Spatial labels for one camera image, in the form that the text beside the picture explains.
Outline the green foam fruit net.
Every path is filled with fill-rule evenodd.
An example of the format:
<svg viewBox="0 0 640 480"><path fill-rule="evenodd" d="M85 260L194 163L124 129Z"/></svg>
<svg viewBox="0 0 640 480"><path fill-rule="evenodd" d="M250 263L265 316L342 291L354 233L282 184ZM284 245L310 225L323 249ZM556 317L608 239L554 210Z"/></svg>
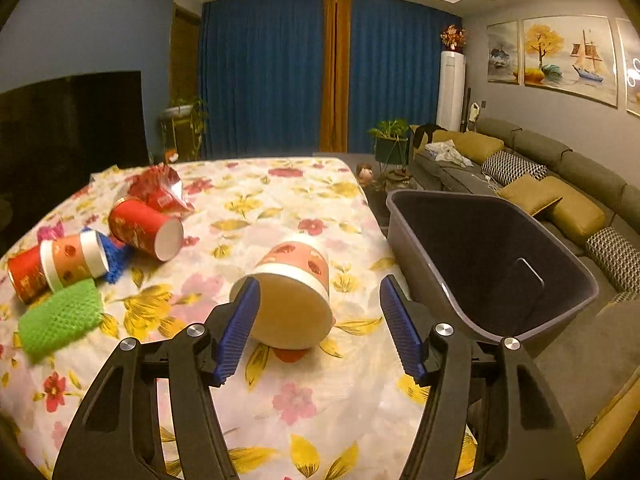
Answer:
<svg viewBox="0 0 640 480"><path fill-rule="evenodd" d="M93 280L54 292L18 321L18 336L29 361L37 363L85 337L101 322L103 304Z"/></svg>

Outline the red paper cup gold pattern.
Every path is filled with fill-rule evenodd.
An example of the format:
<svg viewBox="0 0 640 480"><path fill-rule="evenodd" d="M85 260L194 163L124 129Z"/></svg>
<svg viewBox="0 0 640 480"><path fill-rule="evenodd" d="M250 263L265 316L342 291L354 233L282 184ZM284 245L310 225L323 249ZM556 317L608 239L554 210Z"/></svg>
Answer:
<svg viewBox="0 0 640 480"><path fill-rule="evenodd" d="M175 258L183 243L183 225L137 198L122 198L108 215L111 234L120 242L166 262Z"/></svg>

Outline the pink paper cup white rim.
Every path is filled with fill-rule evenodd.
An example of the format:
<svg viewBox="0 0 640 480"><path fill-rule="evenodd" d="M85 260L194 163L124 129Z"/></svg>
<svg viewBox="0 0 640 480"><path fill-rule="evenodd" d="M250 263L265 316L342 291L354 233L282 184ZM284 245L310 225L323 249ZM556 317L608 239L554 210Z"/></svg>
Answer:
<svg viewBox="0 0 640 480"><path fill-rule="evenodd" d="M311 236L282 240L247 275L260 289L254 339L275 349L306 350L328 336L333 326L329 261Z"/></svg>

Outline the red snack wrapper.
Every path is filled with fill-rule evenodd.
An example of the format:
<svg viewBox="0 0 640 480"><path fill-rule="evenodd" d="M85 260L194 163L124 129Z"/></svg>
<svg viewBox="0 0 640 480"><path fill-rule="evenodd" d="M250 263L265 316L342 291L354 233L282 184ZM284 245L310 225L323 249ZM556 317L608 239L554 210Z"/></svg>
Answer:
<svg viewBox="0 0 640 480"><path fill-rule="evenodd" d="M186 218L195 211L194 206L183 198L178 172L165 164L151 166L137 174L131 180L126 196L142 200L162 214Z"/></svg>

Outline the blue foam fruit net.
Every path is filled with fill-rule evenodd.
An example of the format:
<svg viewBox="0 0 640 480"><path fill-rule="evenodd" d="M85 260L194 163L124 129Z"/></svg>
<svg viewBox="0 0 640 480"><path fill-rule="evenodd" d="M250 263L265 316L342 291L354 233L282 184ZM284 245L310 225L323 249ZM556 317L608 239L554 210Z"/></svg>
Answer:
<svg viewBox="0 0 640 480"><path fill-rule="evenodd" d="M104 280L108 284L115 284L129 266L132 249L111 235L105 235L99 231L96 231L96 235L102 243L108 263L108 271L104 274Z"/></svg>

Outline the patterned cushion near corner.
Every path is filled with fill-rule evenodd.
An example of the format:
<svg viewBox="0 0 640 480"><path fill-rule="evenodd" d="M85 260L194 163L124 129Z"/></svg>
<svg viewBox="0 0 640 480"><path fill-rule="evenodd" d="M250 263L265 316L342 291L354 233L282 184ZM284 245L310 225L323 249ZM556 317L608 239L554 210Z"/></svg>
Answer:
<svg viewBox="0 0 640 480"><path fill-rule="evenodd" d="M588 238L586 253L619 292L639 291L639 251L612 226Z"/></svg>

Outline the mustard cushion large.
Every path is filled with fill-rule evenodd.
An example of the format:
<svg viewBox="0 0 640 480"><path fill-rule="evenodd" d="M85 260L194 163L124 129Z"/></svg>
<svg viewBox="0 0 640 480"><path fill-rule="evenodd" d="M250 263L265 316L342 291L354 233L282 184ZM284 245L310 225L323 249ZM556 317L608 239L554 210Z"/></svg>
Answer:
<svg viewBox="0 0 640 480"><path fill-rule="evenodd" d="M562 200L544 212L562 233L579 246L584 246L588 238L602 229L606 222L605 212L581 192L556 177L551 179L553 187L562 194Z"/></svg>

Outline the mustard cushion front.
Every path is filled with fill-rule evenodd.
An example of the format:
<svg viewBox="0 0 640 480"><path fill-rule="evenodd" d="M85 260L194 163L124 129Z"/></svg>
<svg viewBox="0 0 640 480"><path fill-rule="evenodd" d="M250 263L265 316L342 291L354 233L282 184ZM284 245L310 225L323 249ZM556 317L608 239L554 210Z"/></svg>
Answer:
<svg viewBox="0 0 640 480"><path fill-rule="evenodd" d="M497 194L532 217L562 200L562 194L553 187L550 178L536 180L530 174L500 188Z"/></svg>

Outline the patterned black white cushion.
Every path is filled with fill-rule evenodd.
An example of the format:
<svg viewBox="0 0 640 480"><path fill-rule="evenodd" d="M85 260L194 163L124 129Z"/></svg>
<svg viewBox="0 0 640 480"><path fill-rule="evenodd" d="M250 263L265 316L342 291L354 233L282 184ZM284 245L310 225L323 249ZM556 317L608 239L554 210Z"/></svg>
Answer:
<svg viewBox="0 0 640 480"><path fill-rule="evenodd" d="M483 162L482 173L506 186L526 174L540 181L548 176L548 168L513 153L498 151Z"/></svg>

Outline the black television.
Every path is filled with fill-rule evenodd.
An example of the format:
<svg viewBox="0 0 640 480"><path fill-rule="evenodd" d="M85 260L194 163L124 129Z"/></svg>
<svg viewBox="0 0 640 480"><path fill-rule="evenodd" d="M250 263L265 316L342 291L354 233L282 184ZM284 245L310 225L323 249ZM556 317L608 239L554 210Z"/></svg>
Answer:
<svg viewBox="0 0 640 480"><path fill-rule="evenodd" d="M150 161L139 72L40 81L1 95L1 251L111 166Z"/></svg>

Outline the potted plant on coffee table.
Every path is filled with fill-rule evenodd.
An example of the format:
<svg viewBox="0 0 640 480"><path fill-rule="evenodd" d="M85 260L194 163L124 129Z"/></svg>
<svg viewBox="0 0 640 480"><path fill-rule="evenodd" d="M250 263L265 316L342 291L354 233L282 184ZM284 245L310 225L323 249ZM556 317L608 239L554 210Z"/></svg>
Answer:
<svg viewBox="0 0 640 480"><path fill-rule="evenodd" d="M368 133L374 141L377 162L383 166L408 164L411 130L405 119L381 120Z"/></svg>

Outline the white standing air conditioner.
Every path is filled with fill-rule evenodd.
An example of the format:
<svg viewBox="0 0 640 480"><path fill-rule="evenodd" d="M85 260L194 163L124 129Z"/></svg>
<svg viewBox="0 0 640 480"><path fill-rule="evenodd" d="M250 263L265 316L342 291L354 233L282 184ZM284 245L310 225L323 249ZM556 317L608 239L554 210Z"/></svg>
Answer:
<svg viewBox="0 0 640 480"><path fill-rule="evenodd" d="M459 52L440 54L436 124L458 131L461 125L465 88L465 56Z"/></svg>

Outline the centre tree and sailboat painting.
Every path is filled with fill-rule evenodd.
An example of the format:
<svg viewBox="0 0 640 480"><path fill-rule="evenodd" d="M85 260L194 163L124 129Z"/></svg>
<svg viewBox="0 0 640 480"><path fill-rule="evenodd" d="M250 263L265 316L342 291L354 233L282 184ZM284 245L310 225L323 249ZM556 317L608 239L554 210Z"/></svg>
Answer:
<svg viewBox="0 0 640 480"><path fill-rule="evenodd" d="M600 15L522 21L524 84L617 105L612 29Z"/></svg>

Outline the blue curtains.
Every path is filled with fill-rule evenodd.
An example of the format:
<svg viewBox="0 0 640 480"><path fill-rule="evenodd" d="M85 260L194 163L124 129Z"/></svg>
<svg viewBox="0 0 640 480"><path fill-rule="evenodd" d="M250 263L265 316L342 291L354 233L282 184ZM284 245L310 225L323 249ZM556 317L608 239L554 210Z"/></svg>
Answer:
<svg viewBox="0 0 640 480"><path fill-rule="evenodd" d="M352 0L348 151L381 120L434 122L442 42L455 15L401 0ZM200 89L209 159L320 151L322 0L204 6Z"/></svg>

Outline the left landscape painting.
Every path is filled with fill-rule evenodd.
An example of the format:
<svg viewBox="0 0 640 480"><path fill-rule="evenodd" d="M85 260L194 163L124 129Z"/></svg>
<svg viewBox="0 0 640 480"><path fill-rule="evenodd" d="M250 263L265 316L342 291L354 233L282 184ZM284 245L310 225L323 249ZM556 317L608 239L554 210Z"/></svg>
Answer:
<svg viewBox="0 0 640 480"><path fill-rule="evenodd" d="M518 23L503 22L487 26L487 80L518 84L520 42Z"/></svg>

